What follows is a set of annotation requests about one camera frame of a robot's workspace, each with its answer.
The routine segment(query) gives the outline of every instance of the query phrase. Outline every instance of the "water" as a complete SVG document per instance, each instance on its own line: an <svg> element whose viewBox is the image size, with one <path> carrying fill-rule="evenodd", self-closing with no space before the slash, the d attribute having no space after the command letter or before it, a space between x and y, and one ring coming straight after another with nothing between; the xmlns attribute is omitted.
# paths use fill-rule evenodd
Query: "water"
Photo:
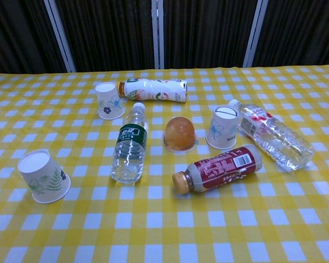
<svg viewBox="0 0 329 263"><path fill-rule="evenodd" d="M126 124L137 124L147 132L148 122L144 112L145 107L139 106L139 104L134 104L133 110L124 118L123 127ZM140 179L144 162L145 149L140 143L134 140L120 141L114 150L111 177L123 184L133 184Z"/></svg>
<svg viewBox="0 0 329 263"><path fill-rule="evenodd" d="M249 118L248 125L252 124L249 130L246 128L248 125L241 122L239 129L248 133L256 144L284 170L303 168L313 158L314 149L309 142L276 118L268 115L263 109L256 105L236 104L234 106L239 106L242 121L244 122L244 118ZM250 116L257 117L258 120L251 122Z"/></svg>

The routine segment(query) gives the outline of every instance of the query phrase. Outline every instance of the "water bottle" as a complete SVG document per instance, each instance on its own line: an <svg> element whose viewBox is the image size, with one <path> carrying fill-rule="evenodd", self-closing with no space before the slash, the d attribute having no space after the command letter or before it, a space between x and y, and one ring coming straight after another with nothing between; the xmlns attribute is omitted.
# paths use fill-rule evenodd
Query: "water bottle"
<svg viewBox="0 0 329 263"><path fill-rule="evenodd" d="M112 158L111 177L123 184L133 184L143 173L148 122L145 106L135 103L123 120Z"/></svg>
<svg viewBox="0 0 329 263"><path fill-rule="evenodd" d="M236 99L232 99L229 106L240 112L238 128L284 170L298 170L313 158L312 145L263 108L243 105Z"/></svg>

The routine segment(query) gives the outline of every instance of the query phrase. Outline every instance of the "yellow checkered tablecloth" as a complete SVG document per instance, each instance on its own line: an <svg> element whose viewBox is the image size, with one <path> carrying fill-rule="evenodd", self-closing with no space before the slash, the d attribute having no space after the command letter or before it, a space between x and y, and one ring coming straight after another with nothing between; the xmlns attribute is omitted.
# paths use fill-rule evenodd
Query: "yellow checkered tablecloth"
<svg viewBox="0 0 329 263"><path fill-rule="evenodd" d="M134 186L109 176L122 119L97 114L94 86L129 77L187 79L188 100L145 101L144 173ZM284 173L263 154L257 174L186 196L171 175L219 150L205 133L216 105L264 106L316 149ZM134 101L122 99L126 112ZM191 119L200 143L187 155L162 147L166 123ZM238 135L236 147L252 143ZM36 203L16 165L46 148L71 177L61 200ZM0 262L248 262L329 260L329 65L0 74Z"/></svg>

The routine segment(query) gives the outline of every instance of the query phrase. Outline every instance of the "barcode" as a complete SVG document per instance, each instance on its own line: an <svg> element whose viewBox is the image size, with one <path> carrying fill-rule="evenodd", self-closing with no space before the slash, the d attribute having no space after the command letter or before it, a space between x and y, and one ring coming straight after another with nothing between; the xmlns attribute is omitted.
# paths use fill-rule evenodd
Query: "barcode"
<svg viewBox="0 0 329 263"><path fill-rule="evenodd" d="M240 124L240 127L246 131L247 134L249 134L249 131L250 131L250 128L251 128L251 123L246 119L246 118L243 118L242 119L242 122Z"/></svg>
<svg viewBox="0 0 329 263"><path fill-rule="evenodd" d="M252 163L251 158L248 155L248 153L245 153L242 156L235 157L232 160L234 161L236 167L241 167L246 164Z"/></svg>
<svg viewBox="0 0 329 263"><path fill-rule="evenodd" d="M253 136L255 131L256 131L256 126L252 125L251 130L250 130L250 134Z"/></svg>

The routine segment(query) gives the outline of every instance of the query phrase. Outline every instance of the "upside-down paper cup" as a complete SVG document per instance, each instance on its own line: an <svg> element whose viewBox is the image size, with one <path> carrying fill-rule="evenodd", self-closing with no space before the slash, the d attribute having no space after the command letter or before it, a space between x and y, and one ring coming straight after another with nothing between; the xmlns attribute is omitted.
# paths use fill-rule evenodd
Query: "upside-down paper cup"
<svg viewBox="0 0 329 263"><path fill-rule="evenodd" d="M213 148L229 149L235 145L239 112L228 105L218 106L211 120L206 141Z"/></svg>
<svg viewBox="0 0 329 263"><path fill-rule="evenodd" d="M116 85L112 82L101 82L95 86L98 97L98 115L101 119L117 119L124 113Z"/></svg>
<svg viewBox="0 0 329 263"><path fill-rule="evenodd" d="M46 150L32 151L24 155L17 168L38 203L55 202L64 197L70 189L71 179Z"/></svg>

